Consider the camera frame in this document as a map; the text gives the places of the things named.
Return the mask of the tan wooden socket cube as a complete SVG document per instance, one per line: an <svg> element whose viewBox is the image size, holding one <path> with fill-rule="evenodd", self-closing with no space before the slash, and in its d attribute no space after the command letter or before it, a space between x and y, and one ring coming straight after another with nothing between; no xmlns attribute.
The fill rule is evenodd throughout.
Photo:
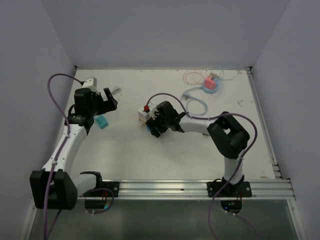
<svg viewBox="0 0 320 240"><path fill-rule="evenodd" d="M140 126L140 127L142 127L142 126L145 126L145 127L146 127L146 126L147 126L147 125L146 125L146 120L144 120L144 119L142 119L142 118L139 118L138 121L139 121L139 126Z"/></svg>

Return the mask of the white charger plug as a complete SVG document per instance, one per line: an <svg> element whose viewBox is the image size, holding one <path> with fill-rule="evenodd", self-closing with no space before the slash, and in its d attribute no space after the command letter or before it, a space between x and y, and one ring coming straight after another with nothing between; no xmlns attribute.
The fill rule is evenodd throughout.
<svg viewBox="0 0 320 240"><path fill-rule="evenodd" d="M138 118L144 119L146 121L148 121L151 118L150 111L146 112L144 110L144 107L140 107L137 112L138 112Z"/></svg>

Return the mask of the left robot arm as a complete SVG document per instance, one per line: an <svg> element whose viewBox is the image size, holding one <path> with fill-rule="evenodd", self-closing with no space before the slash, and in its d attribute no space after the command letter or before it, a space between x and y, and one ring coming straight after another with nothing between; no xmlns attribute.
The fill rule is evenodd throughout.
<svg viewBox="0 0 320 240"><path fill-rule="evenodd" d="M37 209L72 210L77 198L89 192L92 196L103 193L100 172L83 171L72 179L69 175L73 161L85 140L96 116L117 109L118 102L109 88L105 97L88 87L76 89L74 104L68 111L61 139L41 170L34 170L30 177L33 200Z"/></svg>

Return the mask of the teal power strip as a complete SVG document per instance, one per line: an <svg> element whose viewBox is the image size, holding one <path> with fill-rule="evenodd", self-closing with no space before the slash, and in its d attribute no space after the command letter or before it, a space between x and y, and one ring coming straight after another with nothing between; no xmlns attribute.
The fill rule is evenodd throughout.
<svg viewBox="0 0 320 240"><path fill-rule="evenodd" d="M103 115L97 115L94 117L94 120L95 120L95 123L97 124L97 126L100 128L100 129L104 129L106 128L109 123L107 121L107 119L103 116Z"/></svg>

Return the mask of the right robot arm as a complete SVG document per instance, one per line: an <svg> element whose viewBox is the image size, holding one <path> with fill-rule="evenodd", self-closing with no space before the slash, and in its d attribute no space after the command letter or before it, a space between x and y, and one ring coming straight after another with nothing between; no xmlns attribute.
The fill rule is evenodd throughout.
<svg viewBox="0 0 320 240"><path fill-rule="evenodd" d="M158 138L167 130L179 133L200 133L210 136L217 150L224 157L223 192L235 196L244 180L241 154L247 148L249 133L229 112L210 120L191 117L185 112L177 112L172 104L163 101L157 106L146 105L142 108L145 125L150 133Z"/></svg>

